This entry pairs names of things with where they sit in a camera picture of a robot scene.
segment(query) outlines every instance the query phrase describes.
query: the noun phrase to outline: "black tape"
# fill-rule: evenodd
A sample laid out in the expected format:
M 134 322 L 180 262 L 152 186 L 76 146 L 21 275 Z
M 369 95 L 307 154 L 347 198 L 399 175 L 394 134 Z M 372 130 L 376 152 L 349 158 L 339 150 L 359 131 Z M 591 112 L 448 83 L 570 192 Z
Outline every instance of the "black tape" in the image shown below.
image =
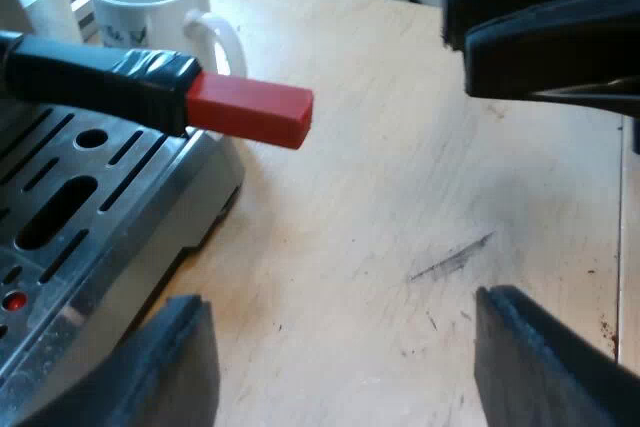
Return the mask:
M 202 71 L 171 51 L 105 49 L 25 35 L 6 56 L 5 82 L 19 99 L 115 115 L 180 136 L 185 95 Z

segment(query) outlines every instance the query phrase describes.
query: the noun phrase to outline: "red rubber tip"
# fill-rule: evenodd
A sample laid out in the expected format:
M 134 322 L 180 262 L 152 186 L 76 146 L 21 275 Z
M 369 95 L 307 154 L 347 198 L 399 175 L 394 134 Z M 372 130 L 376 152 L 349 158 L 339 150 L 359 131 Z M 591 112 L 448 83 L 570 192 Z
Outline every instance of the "red rubber tip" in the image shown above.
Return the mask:
M 202 72 L 187 92 L 189 125 L 298 149 L 311 127 L 313 92 Z

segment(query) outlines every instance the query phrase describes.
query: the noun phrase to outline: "dark stain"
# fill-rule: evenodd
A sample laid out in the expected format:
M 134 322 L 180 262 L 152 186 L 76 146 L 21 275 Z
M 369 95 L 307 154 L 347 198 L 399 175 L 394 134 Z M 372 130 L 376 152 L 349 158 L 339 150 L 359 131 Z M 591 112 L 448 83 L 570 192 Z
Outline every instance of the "dark stain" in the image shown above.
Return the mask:
M 504 119 L 505 112 L 500 111 L 500 109 L 496 107 L 495 102 L 491 102 L 489 105 L 487 105 L 487 110 L 495 115 L 498 120 Z
M 429 320 L 431 321 L 431 325 L 433 325 L 433 328 L 436 330 L 436 332 L 438 331 L 438 327 L 436 326 L 436 321 L 433 320 L 433 317 L 431 317 L 431 314 L 429 313 L 429 311 L 427 310 L 427 317 L 429 317 Z
M 415 282 L 419 278 L 427 275 L 429 272 L 433 273 L 434 280 L 438 280 L 464 268 L 464 266 L 467 265 L 467 262 L 469 262 L 469 259 L 478 254 L 484 246 L 487 245 L 487 242 L 494 233 L 495 232 L 491 232 L 490 234 L 485 235 L 452 256 L 447 257 L 437 264 L 434 264 L 431 267 L 409 277 L 409 282 Z

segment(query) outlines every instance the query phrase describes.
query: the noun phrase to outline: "metal grille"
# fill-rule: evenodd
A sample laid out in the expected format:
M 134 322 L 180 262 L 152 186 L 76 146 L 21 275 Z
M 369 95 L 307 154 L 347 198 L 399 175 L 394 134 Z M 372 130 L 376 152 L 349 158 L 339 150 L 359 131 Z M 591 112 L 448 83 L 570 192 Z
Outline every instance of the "metal grille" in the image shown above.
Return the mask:
M 23 114 L 0 137 L 0 423 L 82 342 L 81 331 L 97 329 L 102 337 L 84 337 L 106 338 L 109 349 L 118 341 L 174 257 L 199 244 L 242 179 L 231 144 L 202 131 L 168 138 L 69 107 L 18 108 Z M 194 192 L 207 198 L 182 199 Z M 194 205 L 204 212 L 190 213 Z M 195 230 L 186 227 L 191 221 Z M 163 230 L 163 222 L 175 225 Z M 161 265 L 152 274 L 148 261 L 139 265 L 145 246 L 152 259 L 167 244 L 175 244 L 174 255 L 155 259 Z M 89 322 L 126 269 L 148 282 L 120 287 L 122 312 L 113 325 Z M 96 360 L 85 361 L 76 377 Z

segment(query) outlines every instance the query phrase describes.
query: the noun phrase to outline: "scratch mark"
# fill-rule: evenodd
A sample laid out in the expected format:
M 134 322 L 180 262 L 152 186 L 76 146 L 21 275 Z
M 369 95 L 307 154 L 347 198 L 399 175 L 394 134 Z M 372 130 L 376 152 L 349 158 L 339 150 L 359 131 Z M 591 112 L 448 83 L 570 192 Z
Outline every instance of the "scratch mark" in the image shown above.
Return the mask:
M 431 317 L 431 314 L 429 313 L 429 311 L 427 310 L 427 317 L 429 317 L 429 320 L 431 321 L 431 325 L 433 325 L 433 328 L 436 330 L 436 332 L 438 331 L 438 327 L 436 326 L 436 321 L 433 320 L 433 317 Z
M 494 233 L 495 232 L 491 232 L 490 234 L 485 235 L 452 256 L 447 257 L 446 259 L 418 272 L 415 275 L 412 275 L 409 277 L 409 282 L 415 282 L 419 278 L 427 275 L 429 272 L 433 273 L 433 280 L 438 280 L 464 268 L 464 266 L 467 265 L 467 262 L 469 262 L 469 259 L 479 253 L 484 246 L 487 245 L 487 242 Z
M 451 410 L 452 406 L 449 406 L 449 415 L 447 416 L 447 421 L 442 425 L 442 427 L 451 427 Z

